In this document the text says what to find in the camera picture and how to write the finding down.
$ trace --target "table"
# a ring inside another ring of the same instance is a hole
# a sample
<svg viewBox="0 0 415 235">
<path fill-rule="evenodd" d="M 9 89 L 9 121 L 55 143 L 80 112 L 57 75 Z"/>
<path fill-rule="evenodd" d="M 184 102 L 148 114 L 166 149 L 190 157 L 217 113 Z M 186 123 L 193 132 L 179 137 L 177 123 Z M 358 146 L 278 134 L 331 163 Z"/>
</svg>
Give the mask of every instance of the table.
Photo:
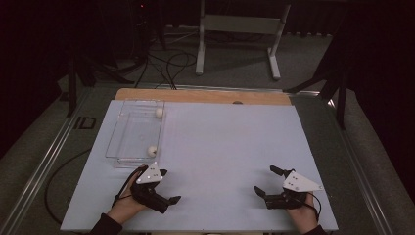
<svg viewBox="0 0 415 235">
<path fill-rule="evenodd" d="M 322 183 L 303 135 L 300 120 L 298 117 L 295 118 L 296 110 L 290 105 L 287 95 L 275 92 L 121 89 L 109 106 L 91 155 L 73 194 L 61 227 L 62 230 L 91 229 L 98 220 L 99 214 L 110 208 L 114 195 L 132 171 L 132 169 L 125 168 L 115 169 L 112 161 L 105 158 L 106 148 L 116 124 L 116 116 L 125 98 L 164 99 L 166 101 L 165 111 L 169 117 L 165 119 L 162 136 L 171 137 L 173 134 L 174 138 L 163 138 L 161 141 L 163 155 L 161 155 L 160 167 L 167 168 L 169 173 L 157 190 L 166 197 L 182 196 L 180 202 L 171 206 L 165 214 L 155 211 L 139 213 L 125 224 L 125 230 L 205 233 L 295 229 L 284 211 L 267 210 L 263 200 L 254 193 L 253 188 L 255 184 L 269 190 L 269 193 L 272 193 L 272 190 L 276 193 L 278 185 L 282 185 L 283 180 L 269 171 L 269 165 L 278 165 L 282 168 L 292 166 L 298 172 L 305 172 L 312 180 Z M 265 105 L 258 105 L 261 100 Z M 234 101 L 246 105 L 232 105 Z M 216 119 L 220 128 L 225 128 L 227 131 L 207 134 L 208 130 L 198 121 L 198 118 L 211 115 L 211 111 L 217 112 L 218 110 L 221 114 L 228 115 L 241 112 L 239 114 L 243 116 L 223 123 L 220 123 L 222 118 L 217 118 L 219 115 L 211 116 L 209 119 Z M 183 114 L 190 114 L 191 118 L 185 119 Z M 257 118 L 258 114 L 260 117 L 264 115 L 266 123 L 270 125 L 249 127 L 247 123 Z M 188 126 L 189 121 L 193 121 L 193 125 L 192 128 L 186 130 L 183 127 Z M 245 124 L 246 128 L 235 128 L 241 124 Z M 285 128 L 285 131 L 276 132 L 269 126 L 279 126 L 279 128 Z M 198 134 L 201 130 L 204 131 L 202 136 Z M 232 156 L 232 153 L 223 153 L 220 147 L 221 142 L 214 141 L 221 135 L 231 133 L 231 130 L 243 130 L 249 133 L 241 135 L 244 136 L 242 139 L 227 142 L 229 145 L 240 144 L 236 148 L 235 146 L 226 147 L 236 151 L 235 156 Z M 261 139 L 260 135 L 278 137 L 279 141 L 275 143 L 273 138 Z M 200 138 L 202 141 L 193 141 L 183 148 L 181 142 L 183 136 L 189 137 L 187 141 L 195 138 Z M 245 154 L 247 148 L 241 143 L 248 143 L 247 146 L 249 146 L 249 142 L 262 145 L 259 148 L 248 148 L 254 150 L 255 155 L 260 156 L 258 158 L 260 161 Z M 269 145 L 275 146 L 270 150 L 271 154 L 264 151 Z M 189 151 L 197 157 L 184 154 Z M 283 158 L 275 158 L 275 153 Z M 323 205 L 321 224 L 328 230 L 337 230 L 337 223 L 326 194 L 320 191 L 315 195 L 320 198 Z"/>
<path fill-rule="evenodd" d="M 290 11 L 291 4 L 287 3 L 284 6 L 284 11 L 279 19 L 269 18 L 253 18 L 253 17 L 235 17 L 235 16 L 219 16 L 205 13 L 205 0 L 201 0 L 201 19 L 199 27 L 199 49 L 196 62 L 196 74 L 202 75 L 204 73 L 205 62 L 205 31 L 230 31 L 230 32 L 249 32 L 249 33 L 263 33 L 274 34 L 275 41 L 272 47 L 268 48 L 268 60 L 272 71 L 272 77 L 276 80 L 281 78 L 278 69 L 277 59 L 275 53 L 278 44 L 281 40 L 281 35 L 284 30 L 286 18 Z"/>
</svg>

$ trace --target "dark background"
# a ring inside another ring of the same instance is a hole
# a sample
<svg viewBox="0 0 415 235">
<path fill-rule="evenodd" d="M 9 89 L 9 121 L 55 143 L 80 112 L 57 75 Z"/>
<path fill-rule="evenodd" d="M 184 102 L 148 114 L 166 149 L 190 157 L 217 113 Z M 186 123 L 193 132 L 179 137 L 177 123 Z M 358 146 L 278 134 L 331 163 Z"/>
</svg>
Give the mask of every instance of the dark background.
<svg viewBox="0 0 415 235">
<path fill-rule="evenodd" d="M 104 20 L 98 11 L 98 6 L 105 9 L 106 4 L 113 4 L 110 8 L 114 8 L 114 2 L 0 0 L 3 136 L 0 157 L 61 95 L 57 80 L 68 72 L 69 41 L 77 35 L 72 30 L 80 32 L 83 37 L 77 39 L 82 41 L 81 47 L 96 58 L 110 60 L 117 55 L 125 56 L 126 49 L 117 45 L 130 42 L 133 35 L 128 34 L 127 28 L 111 27 L 106 21 L 113 18 L 119 24 L 128 22 L 126 2 L 116 1 L 119 8 L 107 12 Z M 164 24 L 199 24 L 199 1 L 161 2 Z M 246 0 L 231 8 L 227 5 L 229 1 L 207 2 L 207 12 L 230 9 L 227 12 L 230 15 L 269 17 L 282 10 L 274 6 L 276 1 L 255 1 L 252 5 L 252 1 Z M 411 1 L 372 4 L 302 1 L 292 6 L 285 27 L 285 33 L 298 32 L 300 36 L 335 35 L 316 73 L 335 69 L 345 61 L 346 52 L 351 54 L 346 60 L 348 88 L 355 91 L 412 200 L 415 195 L 411 185 L 415 179 L 414 10 Z M 108 27 L 118 31 L 108 31 Z"/>
</svg>

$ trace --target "clear plastic container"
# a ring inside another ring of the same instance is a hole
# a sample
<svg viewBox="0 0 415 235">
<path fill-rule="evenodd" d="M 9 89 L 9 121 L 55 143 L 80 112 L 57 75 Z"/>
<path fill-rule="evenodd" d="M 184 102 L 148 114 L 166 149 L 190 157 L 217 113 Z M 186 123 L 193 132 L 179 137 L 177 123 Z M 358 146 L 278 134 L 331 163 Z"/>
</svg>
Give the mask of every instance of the clear plastic container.
<svg viewBox="0 0 415 235">
<path fill-rule="evenodd" d="M 107 149 L 115 167 L 137 167 L 159 161 L 164 101 L 126 100 Z"/>
</svg>

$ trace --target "white stand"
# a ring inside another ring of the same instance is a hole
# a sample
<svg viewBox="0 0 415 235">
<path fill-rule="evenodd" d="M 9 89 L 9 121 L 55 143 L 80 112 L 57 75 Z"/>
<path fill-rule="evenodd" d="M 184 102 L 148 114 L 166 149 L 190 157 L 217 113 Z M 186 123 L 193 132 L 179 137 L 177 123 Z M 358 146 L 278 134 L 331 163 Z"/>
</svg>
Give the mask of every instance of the white stand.
<svg viewBox="0 0 415 235">
<path fill-rule="evenodd" d="M 205 14 L 205 0 L 201 0 L 200 41 L 198 59 L 196 62 L 196 74 L 202 75 L 204 73 L 206 49 L 205 30 L 216 30 L 275 34 L 276 39 L 274 45 L 271 48 L 268 48 L 268 58 L 272 70 L 272 77 L 276 80 L 280 79 L 281 75 L 278 69 L 277 60 L 275 58 L 275 52 L 277 51 L 290 7 L 291 5 L 286 5 L 284 7 L 284 11 L 280 19 L 219 16 Z"/>
</svg>

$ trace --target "human hand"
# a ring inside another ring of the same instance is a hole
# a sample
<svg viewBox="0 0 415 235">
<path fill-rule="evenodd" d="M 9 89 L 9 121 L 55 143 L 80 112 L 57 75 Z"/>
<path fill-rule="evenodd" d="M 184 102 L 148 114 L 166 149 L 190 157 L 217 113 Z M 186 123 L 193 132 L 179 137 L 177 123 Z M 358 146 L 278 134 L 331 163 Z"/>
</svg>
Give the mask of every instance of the human hand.
<svg viewBox="0 0 415 235">
<path fill-rule="evenodd" d="M 134 180 L 137 178 L 139 172 L 136 172 L 128 181 L 124 192 L 119 196 L 119 199 L 115 202 L 113 207 L 108 211 L 107 216 L 115 220 L 119 224 L 123 224 L 128 221 L 138 212 L 146 209 L 147 207 L 139 204 L 131 196 L 131 186 Z"/>
<path fill-rule="evenodd" d="M 313 196 L 311 192 L 307 193 L 305 202 L 311 207 L 314 207 Z M 301 234 L 311 231 L 318 225 L 316 213 L 309 207 L 302 206 L 298 209 L 287 210 L 287 213 Z"/>
</svg>

